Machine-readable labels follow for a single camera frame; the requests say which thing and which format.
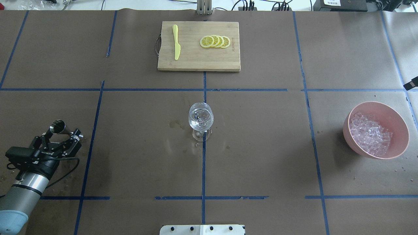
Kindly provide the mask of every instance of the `glass of water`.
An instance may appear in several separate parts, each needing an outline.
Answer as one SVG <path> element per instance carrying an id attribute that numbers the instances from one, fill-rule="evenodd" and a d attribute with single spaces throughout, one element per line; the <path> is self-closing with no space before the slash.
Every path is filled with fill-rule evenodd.
<path id="1" fill-rule="evenodd" d="M 196 103 L 189 110 L 189 124 L 193 128 L 193 137 L 200 142 L 207 140 L 212 133 L 212 109 L 207 103 Z"/>

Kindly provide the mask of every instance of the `yellow knife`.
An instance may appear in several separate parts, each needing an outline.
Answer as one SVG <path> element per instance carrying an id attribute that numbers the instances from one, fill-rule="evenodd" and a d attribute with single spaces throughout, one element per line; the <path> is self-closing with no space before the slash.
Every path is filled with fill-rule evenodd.
<path id="1" fill-rule="evenodd" d="M 178 43 L 178 26 L 177 25 L 173 25 L 173 35 L 174 35 L 174 59 L 178 60 L 178 57 L 180 56 L 181 46 Z"/>

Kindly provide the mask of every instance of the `cutting board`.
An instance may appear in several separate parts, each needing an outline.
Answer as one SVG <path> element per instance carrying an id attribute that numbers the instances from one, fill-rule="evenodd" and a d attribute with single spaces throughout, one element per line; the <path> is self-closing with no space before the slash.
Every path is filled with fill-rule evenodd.
<path id="1" fill-rule="evenodd" d="M 174 60 L 173 25 L 178 26 L 180 57 Z M 203 48 L 200 39 L 207 35 L 227 36 L 227 48 Z M 238 22 L 163 21 L 158 70 L 238 72 L 240 61 L 240 30 Z"/>

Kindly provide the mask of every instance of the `pink bowl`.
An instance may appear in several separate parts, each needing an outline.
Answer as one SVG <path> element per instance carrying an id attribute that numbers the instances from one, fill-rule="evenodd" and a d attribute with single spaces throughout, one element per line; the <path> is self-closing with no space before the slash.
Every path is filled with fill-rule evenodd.
<path id="1" fill-rule="evenodd" d="M 376 157 L 365 152 L 353 139 L 349 123 L 356 113 L 374 114 L 379 124 L 393 133 L 389 149 L 383 157 Z M 403 118 L 391 107 L 380 102 L 364 102 L 354 107 L 344 121 L 343 134 L 347 144 L 356 153 L 373 159 L 393 159 L 403 154 L 409 144 L 409 131 Z"/>

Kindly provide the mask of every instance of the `plastic bag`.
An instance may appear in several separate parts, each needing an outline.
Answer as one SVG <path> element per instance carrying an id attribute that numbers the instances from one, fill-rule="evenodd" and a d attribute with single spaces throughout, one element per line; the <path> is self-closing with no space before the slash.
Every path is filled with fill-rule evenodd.
<path id="1" fill-rule="evenodd" d="M 56 10 L 56 4 L 44 0 L 20 0 L 19 10 Z"/>

